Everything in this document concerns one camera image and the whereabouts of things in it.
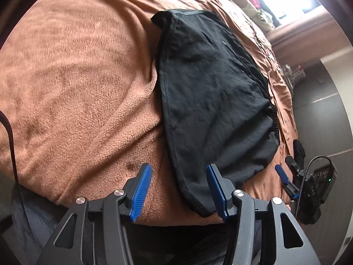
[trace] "brown blanket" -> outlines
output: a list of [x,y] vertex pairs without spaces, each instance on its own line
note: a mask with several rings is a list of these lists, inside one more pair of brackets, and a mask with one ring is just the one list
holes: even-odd
[[[168,158],[154,65],[160,30],[150,18],[171,8],[215,11],[269,78],[282,142],[244,189],[288,201],[274,165],[284,165],[297,136],[291,96],[269,42],[229,0],[38,0],[0,51],[0,109],[13,126],[24,186],[68,206],[78,196],[105,197],[148,162],[152,182],[139,223],[221,221],[188,209]],[[3,128],[0,169],[12,176]]]

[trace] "grout line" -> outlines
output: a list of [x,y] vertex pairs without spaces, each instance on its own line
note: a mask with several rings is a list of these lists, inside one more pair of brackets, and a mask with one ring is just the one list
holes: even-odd
[[322,101],[322,100],[326,100],[327,98],[333,97],[333,96],[335,96],[335,95],[337,95],[337,94],[338,94],[338,92],[337,92],[337,93],[334,93],[334,94],[331,94],[331,95],[329,95],[329,96],[320,98],[320,99],[318,99],[318,100],[316,100],[316,101],[313,101],[313,102],[311,102],[311,103],[316,103],[316,102],[319,102],[319,101]]
[[336,155],[339,155],[339,154],[342,154],[342,153],[350,152],[352,150],[353,150],[353,148],[350,148],[350,149],[347,149],[347,150],[344,150],[344,151],[340,151],[340,152],[337,152],[337,153],[334,153],[334,154],[330,154],[327,157],[336,156]]

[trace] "fleece blanket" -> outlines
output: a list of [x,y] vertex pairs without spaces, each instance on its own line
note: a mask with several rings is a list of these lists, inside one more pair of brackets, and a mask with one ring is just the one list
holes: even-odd
[[[274,165],[297,137],[289,90],[270,43],[230,0],[38,0],[0,51],[0,109],[12,124],[20,183],[56,204],[105,197],[151,164],[152,181],[138,223],[192,225],[201,218],[183,202],[161,121],[155,55],[165,9],[216,12],[269,79],[281,144],[272,163],[248,180],[251,196],[289,201]],[[0,170],[12,176],[0,128]]]

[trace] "metal screw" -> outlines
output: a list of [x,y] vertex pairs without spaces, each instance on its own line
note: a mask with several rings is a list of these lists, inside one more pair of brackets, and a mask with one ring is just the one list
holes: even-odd
[[244,191],[242,191],[240,189],[236,189],[236,190],[234,190],[234,195],[242,197],[242,196],[244,196]]
[[114,191],[114,195],[116,196],[122,196],[124,195],[124,191],[122,189],[117,189],[116,191]]
[[77,204],[85,203],[85,201],[86,201],[86,198],[84,198],[84,197],[79,197],[79,198],[76,199],[76,203]]
[[279,197],[272,198],[272,201],[277,205],[280,205],[282,203],[282,199],[280,199]]

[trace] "blue gripper pad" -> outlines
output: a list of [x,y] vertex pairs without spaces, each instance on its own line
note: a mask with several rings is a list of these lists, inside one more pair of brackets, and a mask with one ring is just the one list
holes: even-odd
[[141,215],[143,203],[145,202],[147,191],[151,183],[151,178],[152,168],[149,164],[147,164],[142,172],[142,176],[131,199],[130,219],[132,222],[135,222],[137,217]]
[[227,199],[219,183],[219,177],[218,178],[216,177],[216,173],[214,172],[210,164],[207,166],[207,169],[206,169],[206,178],[207,178],[208,187],[210,188],[213,202],[215,204],[218,216],[222,218],[223,221],[225,222],[229,217],[227,212]]
[[282,182],[284,184],[288,184],[289,183],[289,178],[285,174],[285,171],[283,170],[282,166],[280,164],[277,164],[275,166],[275,170],[277,171],[278,175],[280,176],[280,179],[282,180]]

